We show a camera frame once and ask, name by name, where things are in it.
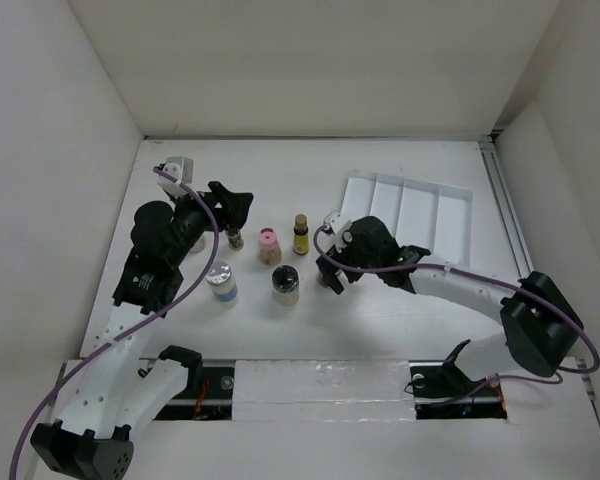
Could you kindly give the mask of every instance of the screw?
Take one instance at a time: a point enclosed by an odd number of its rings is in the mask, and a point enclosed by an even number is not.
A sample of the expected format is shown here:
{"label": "screw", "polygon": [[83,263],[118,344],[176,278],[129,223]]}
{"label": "screw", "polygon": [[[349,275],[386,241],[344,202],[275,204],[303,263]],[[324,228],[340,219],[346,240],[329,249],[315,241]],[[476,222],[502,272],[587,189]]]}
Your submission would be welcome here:
{"label": "screw", "polygon": [[223,390],[231,390],[233,388],[233,377],[222,377],[220,379],[220,388]]}
{"label": "screw", "polygon": [[424,387],[424,375],[421,373],[416,373],[411,377],[411,382],[413,383],[414,388],[422,388]]}

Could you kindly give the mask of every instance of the table surface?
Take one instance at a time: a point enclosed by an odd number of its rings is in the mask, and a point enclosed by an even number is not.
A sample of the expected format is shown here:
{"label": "table surface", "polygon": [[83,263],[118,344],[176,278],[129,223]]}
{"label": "table surface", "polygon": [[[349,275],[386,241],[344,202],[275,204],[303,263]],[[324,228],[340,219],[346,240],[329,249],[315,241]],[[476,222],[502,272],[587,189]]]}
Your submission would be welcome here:
{"label": "table surface", "polygon": [[[207,359],[444,358],[460,341],[498,331],[496,324],[475,312],[388,288],[375,276],[366,275],[337,296],[316,282],[315,250],[304,257],[291,252],[295,215],[305,213],[311,233],[315,231],[330,211],[340,208],[348,172],[359,169],[471,190],[471,267],[515,278],[518,271],[477,143],[146,140],[129,181],[82,356],[93,350],[96,336],[108,322],[111,296],[131,248],[133,214],[145,202],[166,199],[151,170],[167,157],[180,155],[194,160],[197,190],[206,190],[208,181],[219,180],[229,190],[255,195],[243,230],[244,249],[232,252],[222,235],[218,254],[235,272],[240,298],[235,308],[224,310],[203,283],[169,313],[147,346],[146,357],[156,357],[176,343]],[[300,273],[300,301],[294,307],[273,301],[273,268],[256,259],[258,232],[264,227],[277,231],[282,263]],[[201,253],[183,262],[183,285],[207,261],[211,236],[207,240]]]}
{"label": "table surface", "polygon": [[[508,420],[414,421],[399,381],[407,363],[310,363],[238,362],[234,409],[250,407],[241,420],[154,421],[125,478],[600,480],[600,428],[576,375],[503,382]],[[367,420],[355,420],[362,409]],[[39,464],[33,478],[65,477]]]}

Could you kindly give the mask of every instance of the pink lid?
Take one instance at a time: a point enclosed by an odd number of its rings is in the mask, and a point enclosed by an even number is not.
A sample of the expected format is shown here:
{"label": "pink lid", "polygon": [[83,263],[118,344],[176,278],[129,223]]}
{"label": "pink lid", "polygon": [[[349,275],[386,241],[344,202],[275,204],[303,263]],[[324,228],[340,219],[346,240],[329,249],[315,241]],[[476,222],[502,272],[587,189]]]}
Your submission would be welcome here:
{"label": "pink lid", "polygon": [[260,230],[259,242],[262,250],[273,250],[278,246],[278,236],[273,228],[263,228]]}

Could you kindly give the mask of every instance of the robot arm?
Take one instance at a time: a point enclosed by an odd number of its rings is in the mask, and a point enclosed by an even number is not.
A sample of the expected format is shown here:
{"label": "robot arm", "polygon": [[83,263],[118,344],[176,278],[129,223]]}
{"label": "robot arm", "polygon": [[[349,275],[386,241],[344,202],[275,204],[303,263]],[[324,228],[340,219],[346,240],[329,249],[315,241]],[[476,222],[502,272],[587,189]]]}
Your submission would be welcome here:
{"label": "robot arm", "polygon": [[[419,385],[419,396],[460,396],[489,375],[520,367],[540,377],[551,377],[578,338],[559,317],[527,297],[498,285],[485,284],[478,280],[484,276],[459,268],[427,249],[399,246],[376,217],[351,222],[333,212],[325,219],[323,230],[334,236],[335,241],[326,254],[328,258],[321,256],[317,265],[322,283],[335,293],[344,290],[339,279],[341,273],[349,283],[358,281],[364,273],[375,273],[390,287],[457,303],[503,327],[502,332],[492,337],[458,344],[447,359],[440,362],[434,374],[428,375],[429,385]],[[355,268],[341,269],[338,264]],[[401,265],[412,267],[400,268]],[[457,270],[462,270],[463,275],[458,275]],[[527,278],[508,283],[549,301],[582,327],[580,319],[547,275],[532,272]]]}
{"label": "robot arm", "polygon": [[[193,162],[168,159],[160,168],[180,182],[191,181]],[[170,346],[140,379],[138,361],[163,319],[125,335],[175,298],[183,277],[179,266],[211,221],[202,207],[171,182],[159,182],[175,204],[140,207],[131,231],[133,248],[113,294],[114,306],[100,344],[112,346],[85,368],[74,396],[52,424],[36,426],[31,444],[47,466],[81,480],[120,480],[133,457],[133,440],[162,407],[183,391],[195,393],[202,356]],[[220,230],[239,230],[253,195],[229,192],[219,182],[199,193]]]}

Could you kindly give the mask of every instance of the white tray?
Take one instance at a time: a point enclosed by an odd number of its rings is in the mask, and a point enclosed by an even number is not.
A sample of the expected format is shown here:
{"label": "white tray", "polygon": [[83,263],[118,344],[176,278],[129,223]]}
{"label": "white tray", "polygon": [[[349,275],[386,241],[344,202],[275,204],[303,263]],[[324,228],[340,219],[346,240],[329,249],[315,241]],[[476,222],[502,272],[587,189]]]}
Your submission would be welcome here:
{"label": "white tray", "polygon": [[469,266],[473,192],[465,188],[349,172],[341,211],[378,217],[400,245],[417,245]]}

